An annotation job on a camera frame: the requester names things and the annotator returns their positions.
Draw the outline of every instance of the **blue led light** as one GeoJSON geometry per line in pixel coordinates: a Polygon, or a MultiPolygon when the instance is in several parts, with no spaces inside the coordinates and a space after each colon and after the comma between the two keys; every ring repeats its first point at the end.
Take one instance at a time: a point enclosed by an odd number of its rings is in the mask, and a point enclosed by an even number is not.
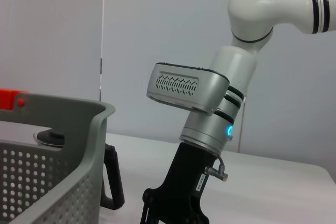
{"type": "Polygon", "coordinates": [[[231,136],[231,131],[232,131],[232,126],[229,126],[226,132],[228,136],[231,136]]]}

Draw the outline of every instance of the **white wall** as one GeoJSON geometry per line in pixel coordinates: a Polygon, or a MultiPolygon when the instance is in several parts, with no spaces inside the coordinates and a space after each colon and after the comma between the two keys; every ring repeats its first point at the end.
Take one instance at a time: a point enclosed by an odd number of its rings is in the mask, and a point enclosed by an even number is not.
{"type": "MultiPolygon", "coordinates": [[[[0,87],[99,99],[101,27],[102,0],[0,0],[0,87]]],[[[0,123],[7,140],[32,131],[0,123]]]]}
{"type": "Polygon", "coordinates": [[[248,89],[243,153],[316,164],[336,179],[335,41],[275,27],[248,89]]]}
{"type": "MultiPolygon", "coordinates": [[[[108,131],[178,142],[188,112],[146,97],[156,62],[208,67],[231,41],[228,0],[105,0],[102,100],[108,131]]],[[[241,114],[227,150],[237,151],[241,114]]]]}

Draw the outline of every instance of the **black handle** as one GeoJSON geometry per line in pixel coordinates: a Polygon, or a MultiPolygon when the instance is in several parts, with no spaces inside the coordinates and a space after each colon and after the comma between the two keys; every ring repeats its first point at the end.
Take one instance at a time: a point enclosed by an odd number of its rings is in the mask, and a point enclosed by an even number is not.
{"type": "Polygon", "coordinates": [[[112,199],[105,194],[104,180],[101,187],[100,206],[111,210],[121,208],[125,203],[124,191],[119,170],[118,155],[114,146],[105,144],[104,164],[107,170],[112,199]]]}

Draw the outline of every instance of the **table surface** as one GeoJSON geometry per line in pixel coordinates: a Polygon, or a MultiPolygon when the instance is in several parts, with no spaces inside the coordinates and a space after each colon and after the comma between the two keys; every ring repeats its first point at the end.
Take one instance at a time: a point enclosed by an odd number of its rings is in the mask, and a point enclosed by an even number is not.
{"type": "MultiPolygon", "coordinates": [[[[118,152],[125,205],[101,208],[99,223],[138,224],[142,194],[162,184],[178,144],[115,134],[106,142],[118,152]]],[[[222,158],[229,178],[210,177],[201,200],[211,224],[336,223],[336,184],[324,168],[232,152],[222,158]]]]}

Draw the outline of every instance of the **gray basket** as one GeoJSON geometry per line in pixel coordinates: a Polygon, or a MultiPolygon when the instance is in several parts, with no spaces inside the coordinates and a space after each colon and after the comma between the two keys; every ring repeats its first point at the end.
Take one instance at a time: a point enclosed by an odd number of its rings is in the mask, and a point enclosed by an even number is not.
{"type": "Polygon", "coordinates": [[[97,224],[106,122],[114,111],[102,102],[28,93],[16,95],[12,110],[0,110],[0,121],[65,136],[58,151],[0,141],[0,224],[97,224]]]}

